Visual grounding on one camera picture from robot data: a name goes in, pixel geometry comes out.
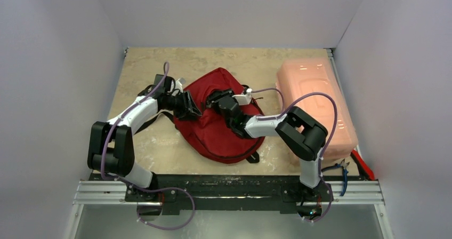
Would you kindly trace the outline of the red backpack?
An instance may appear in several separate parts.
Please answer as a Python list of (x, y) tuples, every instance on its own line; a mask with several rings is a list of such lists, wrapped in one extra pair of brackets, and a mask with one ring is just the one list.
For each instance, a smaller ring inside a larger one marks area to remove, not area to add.
[[(163, 111), (184, 137), (187, 143), (200, 155), (210, 160), (232, 164), (243, 160), (250, 163), (259, 162), (257, 149), (263, 143), (263, 138), (244, 139), (235, 135), (225, 123), (224, 118), (213, 108), (206, 109), (207, 96), (214, 91), (231, 89), (234, 94), (241, 94), (247, 85), (242, 85), (226, 69), (214, 69), (198, 78), (184, 88), (191, 93), (201, 117), (182, 121), (173, 118), (172, 111)], [(249, 105), (241, 107), (245, 114), (262, 115), (263, 111), (255, 99)]]

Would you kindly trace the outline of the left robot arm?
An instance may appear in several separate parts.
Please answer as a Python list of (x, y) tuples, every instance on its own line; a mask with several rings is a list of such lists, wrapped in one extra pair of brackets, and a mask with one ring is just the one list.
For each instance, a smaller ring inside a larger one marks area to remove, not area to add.
[(191, 93), (183, 89), (185, 80), (157, 74), (153, 84), (137, 94), (133, 103), (106, 122), (91, 127), (87, 166), (108, 175), (120, 177), (136, 186), (145, 201), (159, 194), (154, 173), (135, 160), (133, 136), (150, 124), (159, 112), (172, 111), (173, 118), (195, 120), (201, 116)]

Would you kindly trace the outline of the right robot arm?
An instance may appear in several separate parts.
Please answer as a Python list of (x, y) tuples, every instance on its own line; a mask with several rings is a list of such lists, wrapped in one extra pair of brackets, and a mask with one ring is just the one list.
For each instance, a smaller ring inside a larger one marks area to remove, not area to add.
[(234, 94), (232, 90), (215, 91), (207, 97), (205, 106), (213, 108), (225, 120), (226, 126), (244, 139), (279, 136), (292, 153), (298, 157), (300, 195), (312, 200), (320, 193), (323, 182), (320, 161), (334, 135), (319, 121), (297, 106), (297, 103), (313, 96), (327, 98), (333, 106), (333, 127), (337, 124), (338, 111), (334, 99), (323, 92), (311, 92), (292, 102), (278, 115), (263, 116), (245, 114), (241, 107), (251, 103), (252, 90)]

